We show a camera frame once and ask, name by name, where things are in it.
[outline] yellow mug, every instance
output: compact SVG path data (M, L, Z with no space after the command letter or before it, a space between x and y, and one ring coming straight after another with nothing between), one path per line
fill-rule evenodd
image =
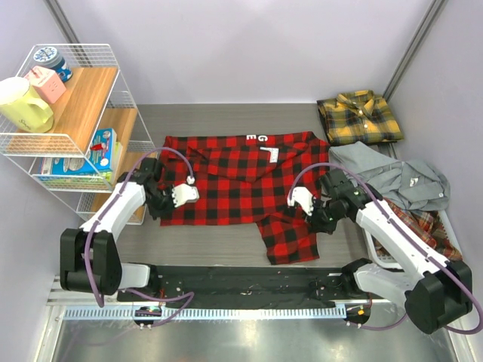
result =
M27 132L44 133L54 124L51 107L21 77L0 81L0 113Z

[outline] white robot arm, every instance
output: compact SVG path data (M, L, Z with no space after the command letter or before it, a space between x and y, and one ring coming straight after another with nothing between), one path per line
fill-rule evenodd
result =
M114 192L104 205L79 229L67 229L60 237L60 284L64 290L92 292L85 268L84 245L92 231L92 274L101 294L112 295L126 288L143 289L147 293L157 292L158 285L152 282L151 265L121 263L115 243L134 211L146 204L149 214L156 219L163 213L199 199L198 189L190 176L182 183L165 190L158 189L161 162L145 158L139 170L125 183L127 173L122 175Z
M92 293L95 283L100 295L112 295L126 288L137 288L151 295L159 293L155 266L121 263L115 243L139 206L146 204L155 219L198 200L198 190L190 178L181 185L158 189L161 168L155 158L144 159L128 182L126 175L121 177L108 201L90 220L79 229L67 229L62 234L60 284L64 290ZM302 207L312 231L332 233L339 219L349 217L368 230L404 269L404 272L385 270L367 259L351 262L342 268L341 275L348 294L351 290L358 295L374 293L400 305L425 333L432 333L471 311L468 297L429 259L445 265L471 290L471 270L464 262L449 262L436 253L391 211L375 190L372 192L378 203L364 188L356 188L342 171L327 172L321 184L331 196L328 201L317 200L304 187L294 188L288 198L290 206Z
M314 232L331 233L337 220L349 217L368 230L404 269L404 272L385 270L366 259L352 262L343 268L347 284L352 284L349 288L374 293L405 308L409 318L425 333L432 333L471 311L472 303L466 295L432 261L445 265L471 290L471 270L464 262L450 262L428 247L375 190L372 191L379 198L379 205L363 188L356 188L343 171L327 172L321 184L331 200L322 202L306 188L296 187L288 204L302 207Z

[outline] pile of clothes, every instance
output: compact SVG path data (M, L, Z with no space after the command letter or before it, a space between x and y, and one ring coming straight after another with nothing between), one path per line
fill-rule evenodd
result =
M395 160L368 146L402 139L382 96L371 90L339 94L318 101L318 110L333 145L329 149L330 161L371 184L426 244L449 260L461 260L460 251L451 245L438 215L438 211L448 207L450 199L450 184L445 175L426 161ZM379 255L388 255L377 241L376 249Z

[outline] red plaid shirt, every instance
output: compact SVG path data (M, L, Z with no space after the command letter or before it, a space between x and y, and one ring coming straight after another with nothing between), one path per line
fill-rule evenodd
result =
M165 146L183 153L193 166L199 200L163 216L161 225L229 225L255 222L272 264L318 258L315 233L303 211L287 206L298 173L328 161L328 144L312 132L275 136L166 137ZM160 188L186 181L187 167L171 152L160 157L165 169ZM316 168L299 186L314 195Z

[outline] white wall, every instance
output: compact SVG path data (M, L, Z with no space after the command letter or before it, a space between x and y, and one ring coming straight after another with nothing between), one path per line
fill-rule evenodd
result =
M17 71L36 43L65 42L42 1L0 1L0 79ZM53 276L59 236L77 216L0 155L0 351L32 360Z
M391 107L406 137L399 153L433 162L451 182L448 215L483 302L482 18L479 0L448 2ZM472 342L483 357L483 334Z
M382 92L430 0L60 0L110 43L138 103L298 103Z

